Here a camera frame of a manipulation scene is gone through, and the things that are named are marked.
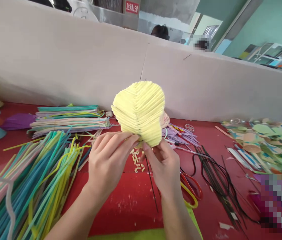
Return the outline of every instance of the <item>left hand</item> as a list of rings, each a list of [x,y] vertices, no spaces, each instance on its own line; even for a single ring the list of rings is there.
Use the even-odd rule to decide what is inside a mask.
[[[100,135],[89,156],[89,180],[84,186],[105,201],[118,185],[131,150],[138,144],[138,135],[129,132],[107,132]]]

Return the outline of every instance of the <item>scissors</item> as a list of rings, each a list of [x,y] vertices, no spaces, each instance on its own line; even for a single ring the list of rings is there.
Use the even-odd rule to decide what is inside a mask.
[[[191,198],[194,200],[194,205],[191,205],[190,203],[188,203],[185,199],[185,205],[189,208],[197,208],[198,207],[198,200],[201,200],[203,198],[203,194],[202,194],[202,190],[200,188],[200,185],[198,184],[198,182],[191,177],[190,175],[186,174],[185,172],[180,172],[180,177],[181,177],[181,187],[191,196]],[[193,181],[196,185],[197,185],[197,189],[199,191],[199,196],[197,196],[193,190],[193,188],[191,187],[188,179],[190,179],[191,181]]]

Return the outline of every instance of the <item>red sign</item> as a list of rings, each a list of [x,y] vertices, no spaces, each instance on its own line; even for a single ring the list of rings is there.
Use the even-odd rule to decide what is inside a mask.
[[[138,14],[139,4],[127,1],[125,11],[130,13]]]

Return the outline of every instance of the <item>yellow craft leaf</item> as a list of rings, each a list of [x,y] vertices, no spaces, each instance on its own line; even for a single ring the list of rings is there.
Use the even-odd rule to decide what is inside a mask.
[[[164,93],[159,85],[140,81],[119,92],[111,107],[122,132],[138,134],[139,141],[144,140],[154,147],[161,141],[160,116],[164,104]]]

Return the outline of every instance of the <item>right hand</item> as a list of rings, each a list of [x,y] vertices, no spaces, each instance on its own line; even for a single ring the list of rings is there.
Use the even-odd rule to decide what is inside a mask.
[[[172,147],[162,138],[158,146],[149,147],[143,143],[143,151],[149,160],[154,181],[164,199],[182,197],[180,186],[180,158]]]

